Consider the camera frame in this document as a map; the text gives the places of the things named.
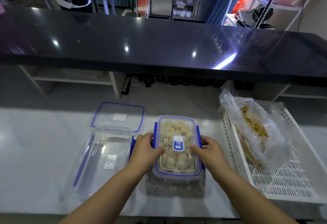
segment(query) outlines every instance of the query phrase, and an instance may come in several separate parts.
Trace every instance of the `container label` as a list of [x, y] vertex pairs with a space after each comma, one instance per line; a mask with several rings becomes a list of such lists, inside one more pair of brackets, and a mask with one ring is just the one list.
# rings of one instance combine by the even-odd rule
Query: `container label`
[[173, 150], [178, 152], [184, 151], [184, 136], [173, 135]]

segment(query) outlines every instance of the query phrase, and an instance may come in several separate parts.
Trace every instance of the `container lid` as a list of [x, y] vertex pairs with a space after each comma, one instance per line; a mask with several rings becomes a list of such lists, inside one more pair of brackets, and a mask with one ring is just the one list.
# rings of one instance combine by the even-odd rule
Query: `container lid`
[[165, 181], [194, 181], [203, 175], [202, 162], [189, 146], [201, 146], [199, 129], [192, 118], [161, 116], [155, 126], [154, 147], [165, 147], [153, 167], [154, 174]]
[[72, 191], [88, 198], [127, 164], [132, 144], [127, 127], [96, 127], [92, 130], [83, 155], [72, 176]]
[[92, 119], [91, 127], [120, 126], [128, 127], [132, 133], [141, 132], [144, 120], [144, 108], [142, 106], [103, 102], [100, 104]]

